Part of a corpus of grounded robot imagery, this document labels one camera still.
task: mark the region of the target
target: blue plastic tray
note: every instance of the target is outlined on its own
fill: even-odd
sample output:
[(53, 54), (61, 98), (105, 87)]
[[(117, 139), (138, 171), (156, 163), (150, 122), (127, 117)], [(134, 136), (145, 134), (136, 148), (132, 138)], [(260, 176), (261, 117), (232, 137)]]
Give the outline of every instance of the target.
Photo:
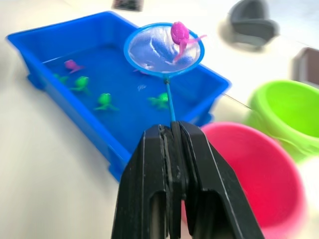
[[(110, 162), (117, 180), (145, 129), (169, 125), (168, 110), (158, 110), (148, 98), (166, 92), (162, 79), (133, 72), (123, 47), (137, 27), (113, 12), (9, 35), (29, 69), (28, 79), (45, 90)], [(85, 69), (69, 74), (64, 67), (73, 59)], [(65, 84), (53, 74), (69, 76)], [(80, 76), (89, 77), (90, 94), (71, 91)], [(172, 80), (177, 120), (201, 126), (211, 120), (209, 110), (229, 83), (199, 65)], [(119, 111), (95, 111), (101, 93), (112, 95)]]

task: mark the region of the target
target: green bucket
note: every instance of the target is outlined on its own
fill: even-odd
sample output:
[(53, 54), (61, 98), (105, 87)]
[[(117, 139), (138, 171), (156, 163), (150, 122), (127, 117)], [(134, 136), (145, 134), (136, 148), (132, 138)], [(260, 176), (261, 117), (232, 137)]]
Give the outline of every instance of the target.
[(245, 124), (273, 139), (296, 162), (319, 155), (319, 89), (288, 80), (261, 86)]

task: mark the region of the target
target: dark object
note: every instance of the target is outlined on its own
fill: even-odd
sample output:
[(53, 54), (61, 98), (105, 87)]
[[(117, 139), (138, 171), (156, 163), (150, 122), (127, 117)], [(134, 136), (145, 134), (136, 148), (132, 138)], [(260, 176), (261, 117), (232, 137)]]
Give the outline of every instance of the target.
[(264, 0), (242, 0), (230, 12), (234, 41), (260, 48), (278, 35), (278, 25), (268, 19)]
[(301, 50), (294, 60), (293, 79), (319, 88), (319, 51), (310, 47)]
[(114, 0), (113, 8), (120, 10), (141, 11), (143, 0)]
[(238, 179), (196, 126), (146, 130), (122, 175), (112, 239), (180, 238), (181, 201), (194, 239), (224, 226), (235, 239), (263, 239)]

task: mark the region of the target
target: toy fish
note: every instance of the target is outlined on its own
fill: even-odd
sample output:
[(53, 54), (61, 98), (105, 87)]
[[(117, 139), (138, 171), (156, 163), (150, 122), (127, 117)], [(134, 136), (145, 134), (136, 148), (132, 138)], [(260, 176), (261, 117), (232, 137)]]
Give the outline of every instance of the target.
[(171, 34), (171, 37), (173, 39), (173, 42), (175, 44), (179, 45), (179, 54), (174, 58), (173, 62), (178, 61), (182, 57), (182, 55), (184, 54), (184, 51), (186, 49), (187, 44), (192, 44), (192, 43), (198, 42), (200, 39), (207, 36), (207, 35), (203, 35), (203, 36), (200, 36), (196, 39), (190, 39), (188, 28), (180, 21), (175, 22), (171, 26), (170, 34)]
[(86, 76), (81, 76), (75, 81), (74, 88), (71, 88), (73, 91), (85, 91), (86, 93), (89, 93), (87, 89), (87, 85), (89, 84), (89, 78)]
[(58, 74), (54, 74), (54, 77), (57, 78), (61, 83), (65, 83), (69, 79), (68, 76), (59, 76)]
[(108, 108), (114, 110), (114, 111), (118, 111), (118, 108), (115, 108), (113, 105), (111, 105), (111, 94), (109, 93), (103, 93), (100, 95), (99, 100), (98, 100), (99, 104), (101, 105), (100, 107), (95, 108), (94, 110), (98, 111), (98, 110), (107, 110)]
[(70, 74), (82, 70), (84, 68), (84, 66), (79, 66), (78, 64), (76, 64), (75, 61), (73, 60), (68, 60), (66, 62), (64, 62), (64, 66), (66, 69), (71, 70)]
[(167, 103), (168, 103), (167, 93), (162, 93), (157, 98), (151, 97), (149, 98), (149, 101), (152, 103), (152, 105), (158, 106), (159, 109), (167, 108)]

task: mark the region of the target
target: pink toy fish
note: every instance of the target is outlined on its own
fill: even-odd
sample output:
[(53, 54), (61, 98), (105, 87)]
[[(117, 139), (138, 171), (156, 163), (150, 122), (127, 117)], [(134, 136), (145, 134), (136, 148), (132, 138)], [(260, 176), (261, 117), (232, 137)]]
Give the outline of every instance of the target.
[(175, 57), (174, 62), (178, 61), (182, 57), (187, 44), (198, 42), (200, 39), (207, 36), (203, 35), (196, 39), (190, 39), (188, 28), (180, 21), (175, 22), (173, 26), (171, 26), (170, 34), (173, 42), (179, 45), (179, 54)]
[(74, 73), (76, 71), (79, 71), (79, 70), (84, 68), (84, 66), (79, 66), (73, 60), (68, 60), (68, 61), (64, 62), (64, 66), (65, 66), (66, 69), (71, 70), (70, 74), (72, 74), (72, 73)]

